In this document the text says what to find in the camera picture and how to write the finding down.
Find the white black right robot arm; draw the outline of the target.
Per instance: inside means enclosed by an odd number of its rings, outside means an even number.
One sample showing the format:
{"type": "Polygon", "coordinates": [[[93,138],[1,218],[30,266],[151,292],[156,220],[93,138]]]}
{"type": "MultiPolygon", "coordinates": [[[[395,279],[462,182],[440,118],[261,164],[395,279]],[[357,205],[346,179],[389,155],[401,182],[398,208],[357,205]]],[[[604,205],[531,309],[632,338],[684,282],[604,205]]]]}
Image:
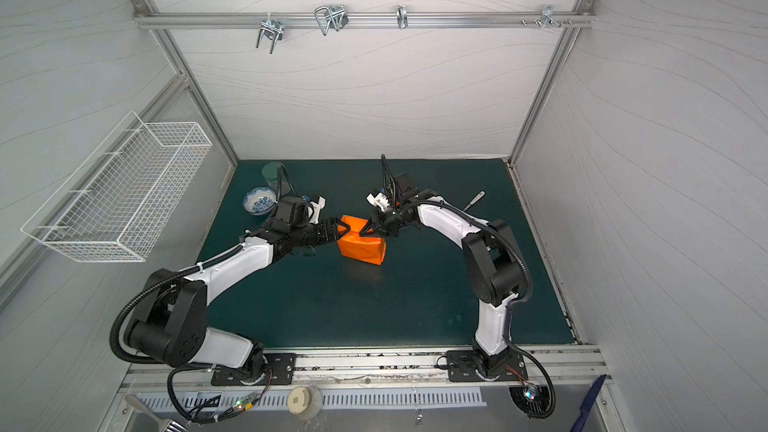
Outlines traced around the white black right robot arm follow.
{"type": "Polygon", "coordinates": [[[478,325],[472,360],[484,380],[499,378],[513,359],[510,322],[513,307],[533,293],[530,271],[514,234],[502,220],[486,221],[424,192],[396,201],[379,191],[366,197],[373,213],[364,232],[395,236],[411,224],[431,228],[457,245],[470,288],[478,299],[478,325]]]}

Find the orange wrapping paper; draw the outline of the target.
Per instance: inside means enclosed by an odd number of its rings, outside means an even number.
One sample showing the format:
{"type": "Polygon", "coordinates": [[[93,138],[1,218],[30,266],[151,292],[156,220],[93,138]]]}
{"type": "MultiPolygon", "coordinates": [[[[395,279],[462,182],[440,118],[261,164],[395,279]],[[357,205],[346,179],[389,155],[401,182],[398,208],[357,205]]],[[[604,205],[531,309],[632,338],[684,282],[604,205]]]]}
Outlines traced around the orange wrapping paper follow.
{"type": "Polygon", "coordinates": [[[339,225],[338,232],[343,235],[337,245],[344,257],[380,266],[386,255],[386,241],[381,237],[361,235],[363,226],[367,223],[362,218],[344,215],[341,221],[349,227],[339,225]]]}

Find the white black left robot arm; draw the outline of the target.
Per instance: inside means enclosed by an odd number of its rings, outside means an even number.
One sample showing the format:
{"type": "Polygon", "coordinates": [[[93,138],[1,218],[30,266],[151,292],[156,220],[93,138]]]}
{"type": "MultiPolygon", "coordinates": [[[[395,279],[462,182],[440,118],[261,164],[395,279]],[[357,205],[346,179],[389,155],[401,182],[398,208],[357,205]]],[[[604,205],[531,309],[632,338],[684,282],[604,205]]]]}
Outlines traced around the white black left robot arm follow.
{"type": "Polygon", "coordinates": [[[244,383],[261,380],[267,369],[263,346],[211,327],[208,306],[293,249],[335,243],[350,231],[339,218],[299,225],[267,223],[213,259],[178,272],[155,271],[115,318],[109,333],[112,353],[127,363],[218,367],[244,383]]]}

